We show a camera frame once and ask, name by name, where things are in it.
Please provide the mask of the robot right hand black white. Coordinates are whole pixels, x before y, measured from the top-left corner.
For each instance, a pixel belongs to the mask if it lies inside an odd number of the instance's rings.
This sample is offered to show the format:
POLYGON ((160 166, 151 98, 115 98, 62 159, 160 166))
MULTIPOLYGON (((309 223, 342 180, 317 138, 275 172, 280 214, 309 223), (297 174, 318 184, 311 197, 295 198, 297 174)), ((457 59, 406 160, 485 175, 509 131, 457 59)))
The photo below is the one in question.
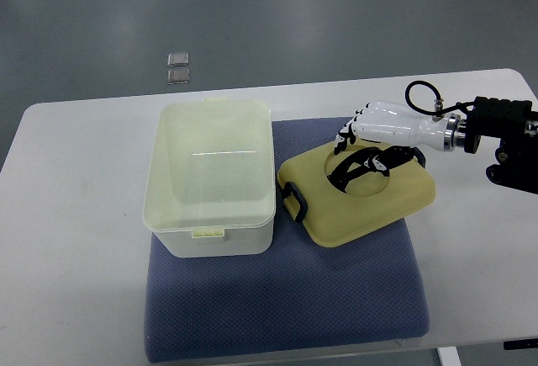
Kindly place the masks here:
POLYGON ((356 111, 345 123, 335 137, 334 153, 340 154, 359 139, 391 146, 428 146, 437 151, 453 151, 461 124, 458 114, 443 114, 437 119, 402 104, 377 101, 356 111))

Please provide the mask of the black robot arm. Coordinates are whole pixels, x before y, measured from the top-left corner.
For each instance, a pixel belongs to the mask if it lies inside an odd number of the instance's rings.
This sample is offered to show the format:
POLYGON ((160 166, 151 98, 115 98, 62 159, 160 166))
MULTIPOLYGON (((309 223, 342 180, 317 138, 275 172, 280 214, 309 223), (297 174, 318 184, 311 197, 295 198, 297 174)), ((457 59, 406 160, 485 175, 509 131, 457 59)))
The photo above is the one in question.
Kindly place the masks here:
POLYGON ((413 111, 429 115, 435 122, 446 121, 441 142, 445 151, 461 147, 474 154, 483 137, 499 140, 494 153, 497 162, 485 170, 488 180, 506 188, 537 193, 537 113, 532 102, 478 96, 471 102, 445 108, 439 90, 422 80, 411 82, 404 98, 413 111), (412 102, 411 90, 415 86, 432 91, 432 111, 412 102))

